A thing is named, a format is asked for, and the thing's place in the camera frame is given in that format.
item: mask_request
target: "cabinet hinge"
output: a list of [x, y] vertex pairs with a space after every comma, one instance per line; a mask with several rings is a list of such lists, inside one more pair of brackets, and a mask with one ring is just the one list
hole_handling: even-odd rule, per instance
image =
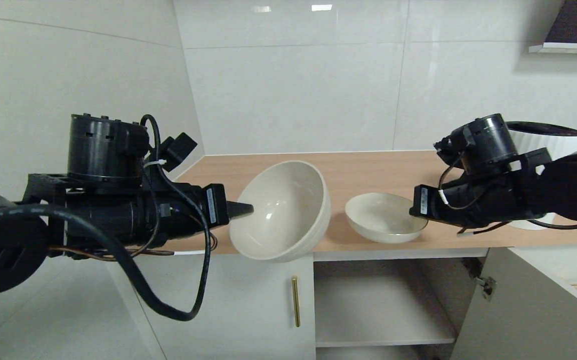
[[468, 271], [468, 275], [474, 280], [475, 284], [482, 287], [482, 296], [487, 301], [491, 301], [493, 294], [495, 292], [495, 287], [497, 287], [497, 282], [494, 278], [487, 276], [482, 277], [482, 262], [476, 257], [463, 257], [462, 265]]

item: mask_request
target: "large white bowl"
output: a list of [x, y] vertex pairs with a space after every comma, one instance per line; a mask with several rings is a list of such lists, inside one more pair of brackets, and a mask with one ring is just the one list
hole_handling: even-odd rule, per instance
[[331, 198], [322, 173], [304, 161], [275, 164], [237, 199], [254, 212], [231, 221], [229, 235], [242, 255], [285, 263], [311, 251], [327, 232]]
[[365, 193], [344, 207], [353, 230], [379, 243], [398, 244], [419, 237], [428, 219], [409, 215], [413, 201], [391, 193]]

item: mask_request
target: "black connector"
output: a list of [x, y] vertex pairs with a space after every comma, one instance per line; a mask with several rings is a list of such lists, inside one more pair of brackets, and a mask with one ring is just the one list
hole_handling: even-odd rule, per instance
[[170, 136], [167, 137], [160, 145], [160, 157], [166, 160], [166, 164], [163, 164], [162, 168], [170, 173], [191, 154], [196, 146], [198, 143], [185, 132], [179, 134], [175, 140]]

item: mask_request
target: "gold cabinet handle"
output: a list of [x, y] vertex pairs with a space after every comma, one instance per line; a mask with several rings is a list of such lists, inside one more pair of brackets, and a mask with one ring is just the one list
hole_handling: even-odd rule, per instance
[[295, 327], [300, 327], [300, 295], [298, 294], [298, 277], [290, 278], [291, 285], [293, 285], [293, 308], [295, 308]]

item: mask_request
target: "white label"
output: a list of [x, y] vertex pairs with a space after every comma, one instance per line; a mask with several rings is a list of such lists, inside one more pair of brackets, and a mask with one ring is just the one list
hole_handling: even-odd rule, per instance
[[210, 217], [210, 223], [213, 224], [218, 221], [215, 217], [215, 205], [213, 205], [213, 189], [208, 189], [206, 191], [206, 200], [208, 200], [208, 216]]
[[429, 189], [423, 187], [419, 192], [419, 213], [426, 215], [428, 211]]

